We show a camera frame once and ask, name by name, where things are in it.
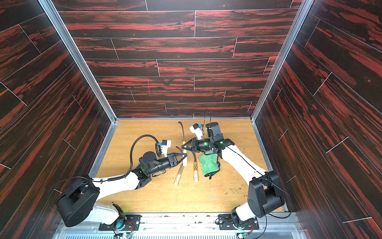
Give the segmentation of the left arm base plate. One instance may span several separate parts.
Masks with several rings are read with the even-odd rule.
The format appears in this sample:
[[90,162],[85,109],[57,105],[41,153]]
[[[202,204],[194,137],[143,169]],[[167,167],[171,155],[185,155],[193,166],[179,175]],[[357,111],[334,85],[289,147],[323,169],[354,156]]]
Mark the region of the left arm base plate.
[[111,225],[101,223],[99,231],[138,231],[141,221],[141,215],[127,214],[120,215]]

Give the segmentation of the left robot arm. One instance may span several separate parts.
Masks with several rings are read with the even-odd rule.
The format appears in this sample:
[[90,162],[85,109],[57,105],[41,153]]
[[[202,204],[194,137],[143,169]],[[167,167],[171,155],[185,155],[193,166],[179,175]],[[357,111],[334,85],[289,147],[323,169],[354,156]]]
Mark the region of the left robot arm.
[[169,153],[157,159],[152,151],[146,152],[139,165],[127,176],[119,175],[117,180],[109,178],[79,178],[66,187],[57,200],[57,209],[67,227],[81,222],[98,222],[111,225],[122,218],[123,211],[116,204],[102,205],[98,200],[119,192],[136,190],[151,181],[155,173],[165,171],[182,163],[185,153]]

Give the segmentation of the small sickle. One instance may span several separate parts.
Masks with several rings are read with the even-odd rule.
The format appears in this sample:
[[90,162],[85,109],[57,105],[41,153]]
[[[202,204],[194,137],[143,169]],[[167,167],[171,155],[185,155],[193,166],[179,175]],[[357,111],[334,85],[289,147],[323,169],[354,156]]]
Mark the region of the small sickle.
[[[185,143],[186,143],[186,140],[185,140],[184,127],[183,127],[183,124],[182,124],[181,121],[179,121],[178,123],[181,125],[181,127],[182,127],[182,132],[183,132],[183,142],[182,142],[182,144],[185,144]],[[184,167],[186,167],[186,166],[188,165],[188,163],[187,163],[187,157],[185,157],[185,159],[183,160],[182,165],[183,165]]]
[[[180,151],[182,151],[182,153],[187,153],[186,150],[183,150],[183,149],[181,149],[181,148],[179,148],[179,147],[177,147],[177,148],[178,148]],[[179,171],[178,171],[178,174],[177,174],[177,176],[176,176],[174,185],[178,185],[178,184],[179,184],[179,181],[180,181],[180,179],[181,179],[181,175],[182,175],[182,172],[183,172],[183,169],[184,169],[184,165],[185,165],[185,163],[182,162],[182,165],[180,166]]]
[[192,151],[193,157],[194,157],[194,182],[199,181],[198,177],[198,163],[197,163],[197,156],[196,153]]

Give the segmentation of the green and black rag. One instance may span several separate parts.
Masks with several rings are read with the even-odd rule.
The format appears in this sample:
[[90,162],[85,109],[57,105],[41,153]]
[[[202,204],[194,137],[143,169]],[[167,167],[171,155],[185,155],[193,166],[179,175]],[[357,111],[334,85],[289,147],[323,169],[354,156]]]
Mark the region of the green and black rag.
[[212,179],[212,177],[220,171],[218,154],[202,154],[199,156],[199,160],[204,177]]

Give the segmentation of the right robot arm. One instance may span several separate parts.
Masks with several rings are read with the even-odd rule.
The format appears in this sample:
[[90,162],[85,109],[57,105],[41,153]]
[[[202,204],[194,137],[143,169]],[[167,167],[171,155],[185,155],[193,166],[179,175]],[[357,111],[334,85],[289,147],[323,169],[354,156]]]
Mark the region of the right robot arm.
[[224,138],[219,124],[206,125],[208,137],[203,139],[203,125],[195,123],[190,131],[196,137],[182,145],[182,149],[203,152],[205,155],[217,155],[228,162],[249,186],[247,201],[234,208],[228,219],[220,219],[219,224],[230,223],[237,229],[243,229],[254,218],[262,218],[285,203],[279,176],[274,171],[267,172],[246,157],[235,143]]

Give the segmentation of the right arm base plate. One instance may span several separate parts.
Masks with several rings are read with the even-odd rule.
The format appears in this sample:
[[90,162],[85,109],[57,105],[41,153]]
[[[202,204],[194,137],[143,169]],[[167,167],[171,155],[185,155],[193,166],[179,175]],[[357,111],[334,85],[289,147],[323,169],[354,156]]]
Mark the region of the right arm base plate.
[[215,223],[220,230],[258,230],[259,224],[256,217],[242,221],[236,214],[219,214]]

